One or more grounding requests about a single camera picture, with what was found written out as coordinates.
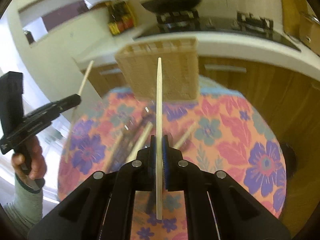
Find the person's left hand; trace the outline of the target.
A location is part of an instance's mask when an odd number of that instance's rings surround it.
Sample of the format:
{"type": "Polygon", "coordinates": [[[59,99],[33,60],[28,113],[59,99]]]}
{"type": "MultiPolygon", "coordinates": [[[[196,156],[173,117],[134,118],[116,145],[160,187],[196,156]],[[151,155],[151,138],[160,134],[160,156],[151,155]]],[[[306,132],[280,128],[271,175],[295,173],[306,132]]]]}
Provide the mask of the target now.
{"type": "Polygon", "coordinates": [[[42,179],[47,172],[47,165],[42,155],[42,147],[37,136],[30,138],[26,141],[28,152],[31,156],[31,172],[29,175],[25,175],[21,169],[21,165],[25,162],[25,157],[21,153],[14,153],[11,158],[11,164],[15,170],[16,175],[25,184],[28,178],[31,180],[42,179]]]}

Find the grey sleeved left forearm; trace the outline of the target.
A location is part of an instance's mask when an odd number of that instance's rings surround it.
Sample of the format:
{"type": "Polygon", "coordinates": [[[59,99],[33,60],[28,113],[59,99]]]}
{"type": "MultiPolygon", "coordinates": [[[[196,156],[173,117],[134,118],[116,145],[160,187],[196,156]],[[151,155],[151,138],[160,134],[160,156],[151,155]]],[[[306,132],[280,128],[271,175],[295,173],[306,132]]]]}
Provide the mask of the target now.
{"type": "Polygon", "coordinates": [[[34,191],[15,175],[14,200],[3,209],[15,229],[27,237],[30,229],[43,218],[43,190],[34,191]]]}

